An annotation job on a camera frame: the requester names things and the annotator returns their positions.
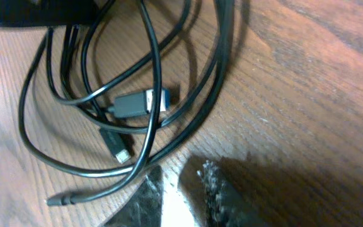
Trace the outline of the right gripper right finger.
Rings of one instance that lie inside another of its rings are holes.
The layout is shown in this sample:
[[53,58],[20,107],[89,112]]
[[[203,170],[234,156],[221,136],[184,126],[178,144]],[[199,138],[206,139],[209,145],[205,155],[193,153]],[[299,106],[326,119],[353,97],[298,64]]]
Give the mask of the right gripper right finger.
[[178,189],[199,226],[267,225],[213,160],[189,157],[180,172]]

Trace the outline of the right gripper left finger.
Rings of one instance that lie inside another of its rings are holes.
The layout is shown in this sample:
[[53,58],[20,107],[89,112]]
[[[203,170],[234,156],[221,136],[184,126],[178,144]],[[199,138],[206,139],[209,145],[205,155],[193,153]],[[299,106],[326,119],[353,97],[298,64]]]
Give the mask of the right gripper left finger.
[[155,166],[128,202],[108,218],[104,227],[160,227],[163,206],[163,171]]

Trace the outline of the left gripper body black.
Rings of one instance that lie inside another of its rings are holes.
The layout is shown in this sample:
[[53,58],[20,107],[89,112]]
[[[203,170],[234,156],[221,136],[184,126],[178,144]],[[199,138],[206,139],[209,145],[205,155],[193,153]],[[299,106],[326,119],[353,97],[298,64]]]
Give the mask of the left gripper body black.
[[0,27],[87,25],[97,14],[94,0],[0,0]]

